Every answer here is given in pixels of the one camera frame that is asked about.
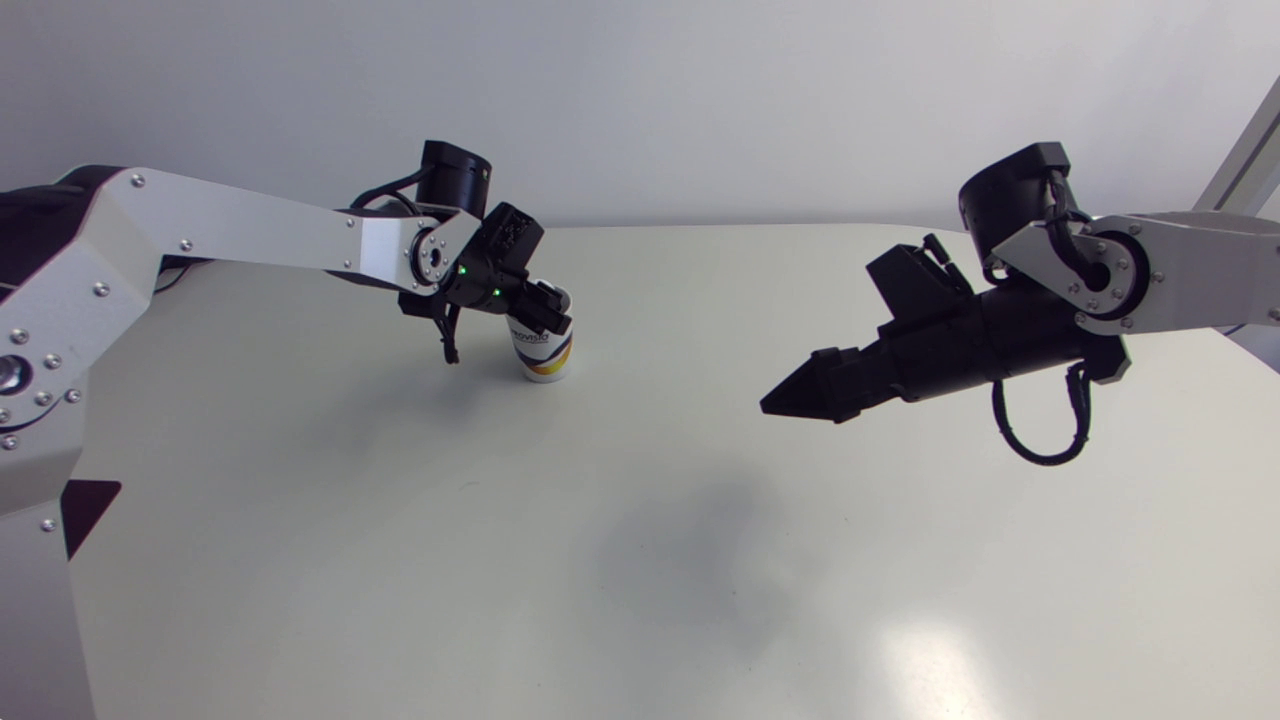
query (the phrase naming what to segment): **white table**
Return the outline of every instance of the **white table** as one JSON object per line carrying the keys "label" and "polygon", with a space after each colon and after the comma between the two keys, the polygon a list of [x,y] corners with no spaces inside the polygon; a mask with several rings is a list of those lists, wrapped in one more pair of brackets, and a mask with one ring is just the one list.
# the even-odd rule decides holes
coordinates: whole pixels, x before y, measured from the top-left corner
{"label": "white table", "polygon": [[[1060,469],[987,389],[759,413],[874,338],[863,265],[922,233],[550,232],[553,386],[500,318],[445,366],[390,293],[196,269],[92,375],[101,720],[1280,716],[1280,378],[1221,336],[1132,338]],[[1009,383],[1043,451],[1061,375]]]}

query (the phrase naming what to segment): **white paper cup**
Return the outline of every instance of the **white paper cup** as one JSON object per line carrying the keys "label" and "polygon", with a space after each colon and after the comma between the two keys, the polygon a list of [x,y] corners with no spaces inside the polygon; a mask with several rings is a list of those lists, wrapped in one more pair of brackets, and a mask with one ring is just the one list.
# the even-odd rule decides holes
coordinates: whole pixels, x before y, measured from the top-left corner
{"label": "white paper cup", "polygon": [[[547,281],[534,282],[554,288],[562,299],[561,311],[570,311],[572,299],[564,288]],[[511,315],[507,315],[507,327],[511,329],[511,342],[516,346],[516,357],[520,359],[520,369],[526,379],[535,383],[554,383],[568,374],[568,355],[573,350],[572,322],[564,334],[554,334],[550,331],[535,333]]]}

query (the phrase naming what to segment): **cylindrical motor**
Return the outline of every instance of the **cylindrical motor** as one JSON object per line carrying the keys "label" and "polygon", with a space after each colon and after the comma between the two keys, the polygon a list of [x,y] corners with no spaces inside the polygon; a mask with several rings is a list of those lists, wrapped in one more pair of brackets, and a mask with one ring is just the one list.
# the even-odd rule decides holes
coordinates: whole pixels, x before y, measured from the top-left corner
{"label": "cylindrical motor", "polygon": [[417,183],[416,201],[461,208],[484,218],[493,172],[488,160],[456,145],[428,140],[422,145],[422,167],[430,172]]}

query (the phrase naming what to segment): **white robotic arm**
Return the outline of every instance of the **white robotic arm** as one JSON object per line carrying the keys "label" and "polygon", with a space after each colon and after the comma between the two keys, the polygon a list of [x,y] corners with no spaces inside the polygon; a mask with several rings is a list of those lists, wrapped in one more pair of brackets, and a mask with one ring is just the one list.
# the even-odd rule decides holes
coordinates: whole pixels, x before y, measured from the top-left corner
{"label": "white robotic arm", "polygon": [[[559,332],[559,296],[525,270],[541,228],[506,204],[480,219],[489,172],[429,142],[421,170],[346,210],[142,168],[0,195],[0,717],[93,717],[67,569],[88,528],[72,538],[64,488],[87,373],[146,311],[163,260],[314,268],[396,291],[404,313],[435,320],[451,363],[462,307]],[[415,183],[411,202],[399,190]],[[364,208],[384,195],[394,202]]]}

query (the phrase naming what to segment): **black cable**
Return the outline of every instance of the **black cable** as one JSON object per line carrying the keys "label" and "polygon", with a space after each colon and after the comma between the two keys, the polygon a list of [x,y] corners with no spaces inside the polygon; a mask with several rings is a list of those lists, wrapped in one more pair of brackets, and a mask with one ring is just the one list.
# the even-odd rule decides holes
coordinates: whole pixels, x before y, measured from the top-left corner
{"label": "black cable", "polygon": [[179,282],[182,282],[182,278],[187,277],[187,270],[189,270],[191,268],[193,268],[193,265],[187,265],[186,268],[183,268],[182,270],[179,270],[178,272],[178,277],[175,277],[172,281],[169,281],[168,283],[165,283],[165,284],[155,288],[151,292],[151,295],[155,296],[155,295],[160,295],[161,292],[168,292],[168,291],[173,290],[173,286],[178,284]]}
{"label": "black cable", "polygon": [[411,202],[408,197],[404,197],[404,195],[401,191],[397,190],[394,192],[388,192],[387,196],[396,199],[397,202],[399,202],[401,205],[404,206],[406,210],[408,210],[410,215],[422,214],[419,211],[417,205],[413,205],[413,202]]}
{"label": "black cable", "polygon": [[[401,190],[404,190],[406,187],[408,187],[408,186],[411,186],[411,184],[421,181],[424,177],[426,177],[426,172],[429,169],[430,169],[430,167],[419,168],[412,174],[404,176],[404,177],[402,177],[399,179],[396,179],[396,181],[392,181],[392,182],[389,182],[387,184],[380,184],[380,186],[378,186],[378,187],[375,187],[372,190],[366,190],[365,192],[361,192],[355,200],[351,201],[351,206],[352,208],[364,208],[365,205],[369,205],[370,202],[372,202],[374,200],[378,200],[379,197],[381,197],[384,195],[392,195],[392,193],[399,195]],[[408,199],[404,197],[403,195],[401,195],[401,199],[403,199],[404,202],[408,202]],[[415,215],[417,214],[417,209],[416,208],[413,209],[413,214]]]}
{"label": "black cable", "polygon": [[1005,406],[1005,383],[996,380],[991,384],[991,406],[996,411],[996,427],[1000,434],[1005,436],[1009,447],[1014,448],[1023,460],[1037,465],[1053,466],[1075,460],[1084,450],[1084,443],[1089,442],[1089,424],[1092,421],[1092,401],[1089,398],[1089,379],[1085,377],[1084,363],[1076,363],[1066,370],[1066,395],[1071,400],[1071,410],[1075,413],[1075,438],[1071,446],[1057,455],[1041,455],[1032,451],[1014,434],[1014,428],[1009,424],[1009,409]]}
{"label": "black cable", "polygon": [[987,281],[991,284],[997,286],[997,287],[1000,287],[1000,286],[1005,284],[1006,282],[1009,282],[1007,277],[1005,277],[1005,278],[997,278],[996,277],[996,269],[992,268],[991,265],[983,265],[982,266],[982,279],[984,279],[984,281]]}
{"label": "black cable", "polygon": [[1048,232],[1050,246],[1053,247],[1053,254],[1057,255],[1059,260],[1070,268],[1089,290],[1101,290],[1107,281],[1103,270],[1094,268],[1093,263],[1080,252],[1080,249],[1071,240],[1071,228],[1066,224],[1068,220],[1078,220],[1088,218],[1088,215],[1071,208],[1066,179],[1061,172],[1050,170],[1047,182],[1050,195],[1053,197],[1053,204],[1044,213],[1044,229]]}

